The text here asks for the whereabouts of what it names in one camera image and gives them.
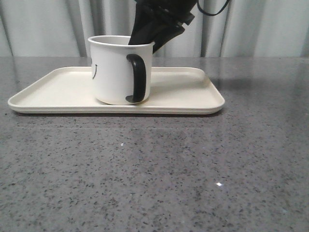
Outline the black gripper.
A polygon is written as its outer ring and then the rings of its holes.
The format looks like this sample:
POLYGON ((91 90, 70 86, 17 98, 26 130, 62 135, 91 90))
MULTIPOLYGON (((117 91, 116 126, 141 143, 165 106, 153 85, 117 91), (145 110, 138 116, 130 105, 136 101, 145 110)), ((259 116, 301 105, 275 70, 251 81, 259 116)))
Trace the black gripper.
POLYGON ((129 45, 154 42, 153 53, 173 38, 184 33, 182 25, 189 25, 194 15, 195 0, 136 0, 136 13, 129 45), (162 15, 175 21, 164 21, 162 15))

